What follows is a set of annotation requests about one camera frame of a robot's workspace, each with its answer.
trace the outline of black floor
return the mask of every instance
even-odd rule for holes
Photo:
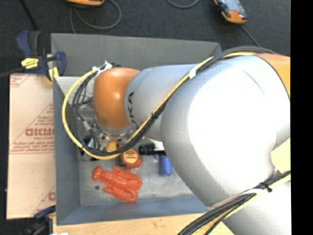
[[[0,0],[0,71],[19,66],[21,52],[15,44],[18,33],[34,30],[42,32],[41,47],[50,50],[52,32],[72,32],[70,7],[64,0]],[[122,11],[121,22],[109,30],[96,30],[83,24],[74,15],[78,33],[136,36],[183,40],[202,40],[220,43],[222,50],[232,47],[254,46],[255,43],[237,25],[222,19],[211,0],[201,0],[190,9],[177,9],[165,0],[114,0]],[[194,0],[172,0],[188,4]],[[240,0],[247,11],[245,29],[257,43],[283,55],[291,54],[291,0]],[[84,10],[81,15],[91,24],[110,25],[118,18],[116,8],[107,1],[102,8]],[[5,187],[8,147],[8,78],[0,78],[0,234],[15,235],[33,220],[5,220]]]

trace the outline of gray box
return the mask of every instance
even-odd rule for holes
[[[105,185],[92,181],[92,171],[98,165],[112,170],[116,161],[85,161],[64,130],[61,110],[65,93],[78,75],[105,60],[138,70],[199,63],[219,53],[219,44],[75,34],[52,34],[51,40],[52,53],[62,50],[67,55],[66,73],[55,79],[53,86],[57,224],[207,212],[174,169],[170,177],[159,176],[154,157],[143,157],[142,166],[134,172],[143,182],[136,203],[123,203],[103,193],[101,188]]]

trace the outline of yellow cable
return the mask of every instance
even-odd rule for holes
[[[225,57],[228,56],[234,56],[234,55],[252,55],[252,52],[236,52],[234,54],[229,54],[226,55]],[[203,62],[197,64],[193,69],[198,70],[202,65],[204,65],[206,62],[208,62],[210,59],[212,59],[213,57],[209,57],[208,59],[204,60]],[[83,145],[74,137],[74,135],[72,134],[72,132],[70,131],[67,121],[66,121],[66,107],[67,107],[67,102],[68,99],[70,97],[70,95],[72,94],[72,92],[74,91],[74,89],[87,77],[89,77],[90,75],[92,75],[93,73],[95,73],[96,71],[98,71],[98,69],[95,70],[91,70],[89,72],[87,72],[85,75],[83,75],[82,77],[80,77],[69,89],[69,91],[67,92],[65,99],[63,101],[63,106],[62,106],[62,121],[63,121],[63,126],[68,134],[68,136],[72,139],[72,141],[80,148],[82,149],[84,152],[86,152],[88,155],[90,155],[91,157],[95,158],[95,159],[99,159],[99,160],[109,160],[109,159],[113,159],[115,157],[117,157],[119,154],[115,154],[115,155],[111,155],[111,156],[97,156],[94,155],[92,153],[90,153],[88,150],[86,150]],[[134,134],[128,139],[127,142],[129,142],[131,139],[133,139],[142,129],[143,127],[145,127],[146,123],[151,119],[151,117],[153,116],[153,114],[155,114],[160,107],[162,107],[162,105],[173,95],[173,93],[177,90],[177,88],[179,86],[181,86],[188,78],[190,77],[190,74],[186,74],[172,89],[171,91],[167,94],[167,96],[160,102],[160,104],[155,108],[155,110],[153,111],[153,113],[143,122],[143,124],[134,132]]]

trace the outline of plastic lobster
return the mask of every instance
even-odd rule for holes
[[[92,179],[94,181],[100,180],[107,185],[102,190],[106,193],[112,194],[115,198],[133,203],[137,200],[137,189],[142,185],[139,177],[129,171],[121,170],[112,166],[113,172],[104,171],[101,166],[96,167],[93,171]]]

